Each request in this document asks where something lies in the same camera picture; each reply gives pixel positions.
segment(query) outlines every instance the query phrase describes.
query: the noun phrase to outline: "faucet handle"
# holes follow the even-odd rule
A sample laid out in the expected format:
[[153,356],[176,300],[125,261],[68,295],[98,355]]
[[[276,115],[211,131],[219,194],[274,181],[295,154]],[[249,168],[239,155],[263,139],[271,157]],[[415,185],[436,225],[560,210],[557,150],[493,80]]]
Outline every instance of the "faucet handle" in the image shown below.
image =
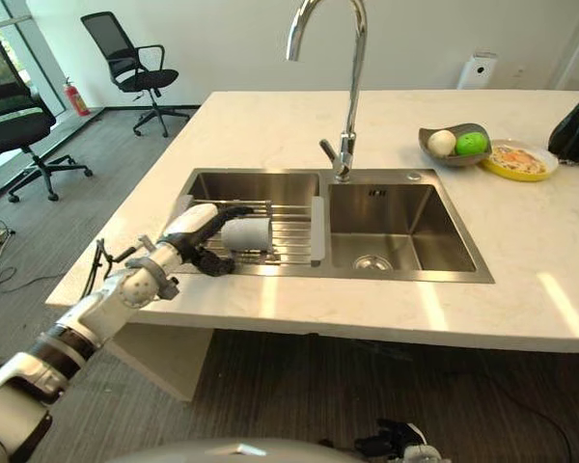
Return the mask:
[[322,138],[321,140],[319,140],[319,146],[324,150],[324,152],[328,156],[328,159],[330,159],[330,162],[335,164],[337,162],[337,158],[339,156],[337,156],[335,151],[332,149],[328,140],[326,140],[325,138]]

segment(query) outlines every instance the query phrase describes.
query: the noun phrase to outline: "kitchen island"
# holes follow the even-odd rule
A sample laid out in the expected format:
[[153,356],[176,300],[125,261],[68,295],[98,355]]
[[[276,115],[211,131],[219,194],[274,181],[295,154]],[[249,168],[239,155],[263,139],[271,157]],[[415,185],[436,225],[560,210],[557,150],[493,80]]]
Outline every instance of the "kitchen island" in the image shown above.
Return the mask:
[[[179,275],[180,294],[140,311],[110,350],[189,400],[212,330],[579,352],[579,167],[540,183],[425,156],[419,127],[479,123],[491,138],[545,147],[579,92],[361,93],[353,169],[434,169],[495,284]],[[98,234],[118,254],[157,237],[196,168],[326,169],[347,92],[215,93]],[[64,310],[88,277],[93,241],[47,299]]]

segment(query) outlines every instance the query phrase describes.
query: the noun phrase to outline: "white egg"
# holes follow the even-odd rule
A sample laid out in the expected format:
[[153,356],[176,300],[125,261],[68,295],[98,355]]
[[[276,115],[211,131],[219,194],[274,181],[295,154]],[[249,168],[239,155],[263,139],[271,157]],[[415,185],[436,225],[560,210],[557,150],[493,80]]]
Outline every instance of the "white egg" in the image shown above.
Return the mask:
[[456,137],[450,130],[438,130],[428,137],[427,148],[437,157],[446,157],[455,149]]

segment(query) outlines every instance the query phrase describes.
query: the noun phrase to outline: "black office chair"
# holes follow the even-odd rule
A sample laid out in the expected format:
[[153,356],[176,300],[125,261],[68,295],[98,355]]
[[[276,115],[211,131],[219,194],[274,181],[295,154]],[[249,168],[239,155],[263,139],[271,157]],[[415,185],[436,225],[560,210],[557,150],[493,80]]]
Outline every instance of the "black office chair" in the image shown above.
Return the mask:
[[[147,113],[139,117],[139,122],[133,127],[135,135],[141,136],[142,132],[138,127],[147,123],[153,117],[158,117],[163,126],[163,136],[167,137],[167,127],[163,122],[163,116],[180,116],[190,119],[188,114],[182,114],[174,108],[162,108],[154,101],[152,92],[159,97],[161,92],[158,89],[167,87],[178,78],[178,72],[173,69],[164,69],[165,48],[163,45],[147,45],[134,47],[128,39],[123,27],[118,19],[111,12],[88,14],[81,17],[84,27],[96,42],[101,53],[109,66],[109,74],[112,82],[120,90],[127,93],[141,93],[147,91],[152,100],[152,108]],[[148,70],[142,65],[139,57],[139,50],[144,48],[159,48],[161,50],[161,62],[158,70]],[[135,73],[125,80],[119,82],[118,78],[126,72]]]
[[21,149],[32,156],[34,165],[26,167],[23,176],[9,190],[9,201],[17,203],[15,192],[36,178],[43,177],[50,201],[58,201],[58,195],[51,187],[51,175],[57,171],[83,170],[86,177],[93,172],[83,164],[75,163],[70,156],[62,156],[48,163],[32,153],[30,145],[49,135],[56,118],[42,99],[23,83],[15,70],[6,50],[0,42],[0,152]]

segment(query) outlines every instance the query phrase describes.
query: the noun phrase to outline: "sink drain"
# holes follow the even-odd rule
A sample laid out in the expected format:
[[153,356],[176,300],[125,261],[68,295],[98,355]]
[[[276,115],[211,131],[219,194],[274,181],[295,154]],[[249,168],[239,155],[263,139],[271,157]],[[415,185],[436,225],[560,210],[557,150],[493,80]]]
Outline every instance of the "sink drain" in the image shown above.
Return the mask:
[[354,261],[354,268],[357,270],[392,270],[393,266],[385,258],[366,255]]

